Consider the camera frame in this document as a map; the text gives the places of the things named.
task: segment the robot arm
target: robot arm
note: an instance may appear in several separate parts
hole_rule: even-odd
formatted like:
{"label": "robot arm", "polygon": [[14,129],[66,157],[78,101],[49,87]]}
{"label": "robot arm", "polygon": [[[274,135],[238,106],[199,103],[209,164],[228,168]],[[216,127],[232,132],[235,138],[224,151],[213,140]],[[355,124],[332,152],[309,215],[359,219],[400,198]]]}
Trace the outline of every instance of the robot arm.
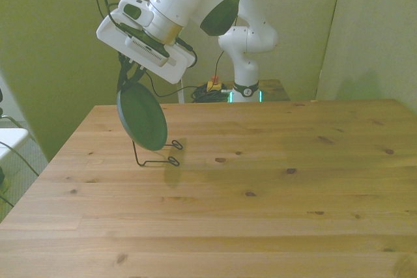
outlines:
{"label": "robot arm", "polygon": [[97,37],[170,83],[194,56],[175,41],[189,20],[210,36],[232,26],[240,0],[121,0],[100,24]]}

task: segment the white wall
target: white wall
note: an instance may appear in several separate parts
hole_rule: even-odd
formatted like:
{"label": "white wall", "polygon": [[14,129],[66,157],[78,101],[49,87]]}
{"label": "white wall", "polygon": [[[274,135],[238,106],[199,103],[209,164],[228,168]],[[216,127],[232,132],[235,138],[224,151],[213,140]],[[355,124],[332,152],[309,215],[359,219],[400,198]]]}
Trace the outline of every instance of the white wall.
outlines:
{"label": "white wall", "polygon": [[417,0],[338,0],[317,99],[378,98],[417,113]]}

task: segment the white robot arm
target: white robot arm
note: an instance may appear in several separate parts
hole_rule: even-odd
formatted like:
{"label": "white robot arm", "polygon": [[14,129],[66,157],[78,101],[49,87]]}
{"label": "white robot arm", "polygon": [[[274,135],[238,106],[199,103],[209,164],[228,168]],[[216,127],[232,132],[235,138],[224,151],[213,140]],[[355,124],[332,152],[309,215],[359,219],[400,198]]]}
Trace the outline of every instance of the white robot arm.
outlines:
{"label": "white robot arm", "polygon": [[[97,37],[131,60],[170,83],[177,83],[195,60],[185,45],[176,41],[189,20],[219,43],[235,67],[235,99],[255,99],[257,65],[246,52],[266,52],[278,41],[266,23],[258,0],[121,0],[100,24]],[[237,14],[249,27],[232,27]]]}

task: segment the wood knot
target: wood knot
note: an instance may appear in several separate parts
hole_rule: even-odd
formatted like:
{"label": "wood knot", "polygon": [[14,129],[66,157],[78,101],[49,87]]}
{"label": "wood knot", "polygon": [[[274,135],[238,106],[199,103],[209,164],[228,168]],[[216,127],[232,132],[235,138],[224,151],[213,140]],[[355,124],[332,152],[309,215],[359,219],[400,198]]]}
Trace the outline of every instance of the wood knot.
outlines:
{"label": "wood knot", "polygon": [[376,125],[379,125],[379,126],[385,126],[385,124],[384,124],[384,123],[382,123],[382,122],[380,122],[380,121],[378,121],[378,120],[371,119],[371,121],[372,121],[372,123],[374,123],[374,124],[376,124]]}
{"label": "wood knot", "polygon": [[119,264],[119,265],[121,265],[121,264],[123,264],[124,262],[126,262],[127,260],[128,260],[128,255],[127,255],[127,254],[120,254],[120,255],[117,257],[116,263],[117,263],[117,264]]}
{"label": "wood knot", "polygon": [[319,138],[324,143],[328,143],[329,145],[334,145],[334,142],[325,136],[317,136],[317,138]]}

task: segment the wooden table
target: wooden table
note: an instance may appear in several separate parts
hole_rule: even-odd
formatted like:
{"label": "wooden table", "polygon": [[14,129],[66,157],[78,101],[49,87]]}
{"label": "wooden table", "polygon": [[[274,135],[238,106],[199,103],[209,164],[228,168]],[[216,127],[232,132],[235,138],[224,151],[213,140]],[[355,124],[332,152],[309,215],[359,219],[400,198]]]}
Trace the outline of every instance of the wooden table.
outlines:
{"label": "wooden table", "polygon": [[0,224],[0,277],[417,277],[417,117],[393,100],[162,105],[180,167],[95,107]]}

